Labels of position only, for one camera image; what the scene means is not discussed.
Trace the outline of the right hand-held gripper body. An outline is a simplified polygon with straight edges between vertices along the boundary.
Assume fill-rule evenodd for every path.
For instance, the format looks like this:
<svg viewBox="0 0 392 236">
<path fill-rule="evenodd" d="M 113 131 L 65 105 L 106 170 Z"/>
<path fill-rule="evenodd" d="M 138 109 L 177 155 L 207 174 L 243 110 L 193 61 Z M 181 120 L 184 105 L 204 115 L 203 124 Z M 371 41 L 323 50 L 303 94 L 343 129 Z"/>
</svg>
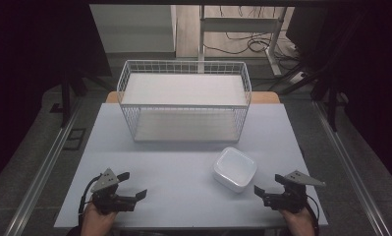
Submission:
<svg viewBox="0 0 392 236">
<path fill-rule="evenodd" d="M 307 185 L 325 187 L 322 181 L 295 170 L 284 176 L 286 184 L 282 194 L 266 193 L 262 199 L 266 207 L 273 210 L 285 209 L 292 213 L 300 212 L 308 204 Z"/>
</svg>

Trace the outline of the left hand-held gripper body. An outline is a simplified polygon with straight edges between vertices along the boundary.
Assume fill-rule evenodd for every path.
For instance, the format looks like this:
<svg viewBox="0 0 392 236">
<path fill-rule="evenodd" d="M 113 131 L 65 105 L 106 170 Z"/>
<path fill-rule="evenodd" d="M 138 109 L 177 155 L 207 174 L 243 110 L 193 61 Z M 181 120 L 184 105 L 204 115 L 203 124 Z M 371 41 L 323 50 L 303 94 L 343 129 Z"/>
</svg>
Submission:
<svg viewBox="0 0 392 236">
<path fill-rule="evenodd" d="M 116 194 L 121 183 L 117 176 L 110 168 L 107 168 L 91 189 L 91 201 L 102 214 L 135 209 L 137 202 L 135 197 L 122 197 Z"/>
</svg>

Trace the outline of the white square bowl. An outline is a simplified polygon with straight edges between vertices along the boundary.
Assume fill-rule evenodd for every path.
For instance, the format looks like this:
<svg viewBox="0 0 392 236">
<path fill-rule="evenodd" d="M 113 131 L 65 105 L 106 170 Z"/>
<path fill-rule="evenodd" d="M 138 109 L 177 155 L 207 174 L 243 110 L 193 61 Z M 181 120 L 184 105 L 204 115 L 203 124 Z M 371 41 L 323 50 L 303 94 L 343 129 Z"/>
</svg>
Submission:
<svg viewBox="0 0 392 236">
<path fill-rule="evenodd" d="M 234 147 L 225 147 L 213 164 L 213 178 L 236 193 L 242 193 L 257 170 L 256 162 Z"/>
</svg>

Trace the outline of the white wire basket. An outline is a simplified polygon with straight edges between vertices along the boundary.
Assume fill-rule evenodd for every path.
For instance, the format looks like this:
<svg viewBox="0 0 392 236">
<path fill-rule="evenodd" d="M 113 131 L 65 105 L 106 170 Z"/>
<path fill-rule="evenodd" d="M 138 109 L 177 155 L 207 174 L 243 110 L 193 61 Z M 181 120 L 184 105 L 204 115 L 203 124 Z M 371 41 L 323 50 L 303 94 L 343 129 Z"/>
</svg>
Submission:
<svg viewBox="0 0 392 236">
<path fill-rule="evenodd" d="M 117 100 L 136 142 L 236 143 L 252 85 L 244 62 L 128 60 Z"/>
</svg>

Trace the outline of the person's left hand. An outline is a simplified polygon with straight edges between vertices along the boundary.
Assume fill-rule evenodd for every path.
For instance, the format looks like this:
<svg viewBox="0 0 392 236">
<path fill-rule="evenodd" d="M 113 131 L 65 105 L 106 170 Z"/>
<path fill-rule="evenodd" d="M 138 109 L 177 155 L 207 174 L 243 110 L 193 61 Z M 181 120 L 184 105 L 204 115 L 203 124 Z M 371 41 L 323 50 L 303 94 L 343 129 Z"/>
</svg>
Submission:
<svg viewBox="0 0 392 236">
<path fill-rule="evenodd" d="M 101 214 L 93 203 L 84 210 L 81 236 L 106 236 L 111 230 L 117 212 Z"/>
</svg>

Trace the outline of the person's right hand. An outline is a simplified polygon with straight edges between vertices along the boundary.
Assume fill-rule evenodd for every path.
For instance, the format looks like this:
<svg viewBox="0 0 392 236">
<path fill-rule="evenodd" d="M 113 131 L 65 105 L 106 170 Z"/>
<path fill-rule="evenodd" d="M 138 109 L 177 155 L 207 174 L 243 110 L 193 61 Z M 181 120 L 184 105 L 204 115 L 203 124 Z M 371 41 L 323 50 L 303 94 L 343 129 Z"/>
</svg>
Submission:
<svg viewBox="0 0 392 236">
<path fill-rule="evenodd" d="M 298 213 L 292 213 L 285 209 L 280 209 L 279 212 L 284 217 L 293 236 L 315 236 L 312 217 L 306 208 Z"/>
</svg>

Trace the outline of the wooden board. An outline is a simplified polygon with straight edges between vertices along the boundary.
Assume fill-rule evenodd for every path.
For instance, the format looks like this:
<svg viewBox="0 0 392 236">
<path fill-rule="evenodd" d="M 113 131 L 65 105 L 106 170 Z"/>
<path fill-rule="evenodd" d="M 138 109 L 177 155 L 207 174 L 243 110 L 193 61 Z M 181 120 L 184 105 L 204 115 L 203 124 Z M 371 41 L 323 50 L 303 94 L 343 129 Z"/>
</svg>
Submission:
<svg viewBox="0 0 392 236">
<path fill-rule="evenodd" d="M 106 97 L 106 103 L 116 103 L 117 92 L 111 91 Z M 279 103 L 280 99 L 276 92 L 273 91 L 253 91 L 251 103 L 253 104 L 275 104 Z"/>
</svg>

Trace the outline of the black tripod stand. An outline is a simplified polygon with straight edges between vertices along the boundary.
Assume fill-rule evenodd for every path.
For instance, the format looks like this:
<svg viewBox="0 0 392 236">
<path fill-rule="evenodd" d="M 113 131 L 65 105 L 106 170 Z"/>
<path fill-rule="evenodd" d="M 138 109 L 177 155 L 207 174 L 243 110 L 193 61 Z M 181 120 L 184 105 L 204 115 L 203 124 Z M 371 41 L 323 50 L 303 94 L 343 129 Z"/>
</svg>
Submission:
<svg viewBox="0 0 392 236">
<path fill-rule="evenodd" d="M 299 82 L 278 91 L 278 94 L 280 95 L 289 94 L 313 81 L 316 81 L 316 85 L 312 89 L 310 97 L 312 100 L 321 100 L 326 94 L 328 94 L 328 111 L 326 121 L 333 132 L 337 131 L 335 115 L 338 90 L 338 82 L 334 75 L 334 69 L 338 64 L 342 53 L 347 47 L 348 41 L 354 34 L 354 29 L 355 27 L 352 23 L 343 23 L 334 34 L 334 40 L 331 43 L 332 51 L 328 58 L 324 61 L 324 64 L 318 70 L 312 72 Z"/>
<path fill-rule="evenodd" d="M 103 78 L 92 74 L 86 69 L 74 66 L 66 67 L 61 74 L 62 128 L 66 128 L 70 119 L 74 116 L 74 110 L 71 108 L 71 91 L 74 92 L 75 96 L 79 97 L 87 94 L 84 78 L 107 91 L 113 91 L 115 89 Z"/>
</svg>

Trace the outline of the white power strip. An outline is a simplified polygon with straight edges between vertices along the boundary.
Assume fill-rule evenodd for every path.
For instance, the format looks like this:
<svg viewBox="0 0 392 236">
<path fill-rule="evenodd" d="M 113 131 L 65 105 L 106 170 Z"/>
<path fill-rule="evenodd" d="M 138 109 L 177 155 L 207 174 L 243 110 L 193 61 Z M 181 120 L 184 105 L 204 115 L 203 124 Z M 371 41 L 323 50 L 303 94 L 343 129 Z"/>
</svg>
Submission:
<svg viewBox="0 0 392 236">
<path fill-rule="evenodd" d="M 299 72 L 298 74 L 296 74 L 290 81 L 290 84 L 295 84 L 299 81 L 301 81 L 303 78 L 305 78 L 307 76 L 307 74 L 305 72 Z"/>
</svg>

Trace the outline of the white cabinet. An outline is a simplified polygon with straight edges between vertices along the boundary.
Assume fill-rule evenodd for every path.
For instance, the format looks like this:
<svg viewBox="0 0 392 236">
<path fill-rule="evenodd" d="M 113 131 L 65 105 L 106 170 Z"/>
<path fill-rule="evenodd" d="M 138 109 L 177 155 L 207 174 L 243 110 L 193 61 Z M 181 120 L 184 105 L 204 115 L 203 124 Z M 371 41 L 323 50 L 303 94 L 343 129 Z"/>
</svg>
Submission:
<svg viewBox="0 0 392 236">
<path fill-rule="evenodd" d="M 106 53 L 176 51 L 175 5 L 90 4 Z"/>
</svg>

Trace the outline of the aluminium rail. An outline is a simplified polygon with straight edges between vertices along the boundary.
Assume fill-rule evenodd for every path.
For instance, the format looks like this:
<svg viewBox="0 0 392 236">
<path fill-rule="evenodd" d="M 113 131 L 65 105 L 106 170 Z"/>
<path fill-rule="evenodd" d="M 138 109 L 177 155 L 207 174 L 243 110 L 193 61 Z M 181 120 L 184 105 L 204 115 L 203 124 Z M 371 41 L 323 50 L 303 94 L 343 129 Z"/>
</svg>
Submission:
<svg viewBox="0 0 392 236">
<path fill-rule="evenodd" d="M 68 139 L 69 134 L 78 118 L 82 103 L 82 98 L 77 98 L 75 100 L 70 118 L 66 122 L 65 126 L 59 130 L 50 151 L 46 154 L 39 166 L 38 171 L 31 181 L 21 203 L 5 231 L 4 236 L 22 236 L 34 207 L 49 179 L 60 152 L 63 149 L 64 143 Z"/>
<path fill-rule="evenodd" d="M 375 235 L 392 236 L 392 231 L 388 228 L 385 218 L 383 217 L 376 201 L 364 184 L 364 181 L 351 159 L 344 143 L 338 133 L 330 126 L 328 122 L 328 114 L 325 111 L 324 105 L 321 102 L 313 101 L 312 106 L 316 110 L 322 127 L 326 132 L 331 145 L 335 149 L 342 166 L 344 167 L 344 171 L 351 182 Z"/>
</svg>

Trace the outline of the white metal desk frame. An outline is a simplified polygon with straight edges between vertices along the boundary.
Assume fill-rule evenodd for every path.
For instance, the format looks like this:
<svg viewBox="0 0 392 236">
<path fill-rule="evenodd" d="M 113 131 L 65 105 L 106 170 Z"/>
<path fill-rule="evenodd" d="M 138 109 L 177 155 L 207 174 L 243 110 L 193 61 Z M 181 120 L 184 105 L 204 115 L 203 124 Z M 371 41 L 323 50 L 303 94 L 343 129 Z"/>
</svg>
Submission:
<svg viewBox="0 0 392 236">
<path fill-rule="evenodd" d="M 264 52 L 275 77 L 281 77 L 282 73 L 275 57 L 275 48 L 284 24 L 288 8 L 282 7 L 277 18 L 230 18 L 214 17 L 208 18 L 205 15 L 205 6 L 199 6 L 199 44 L 197 60 L 203 61 L 204 35 L 207 32 L 249 32 L 271 34 L 269 45 L 265 47 Z"/>
</svg>

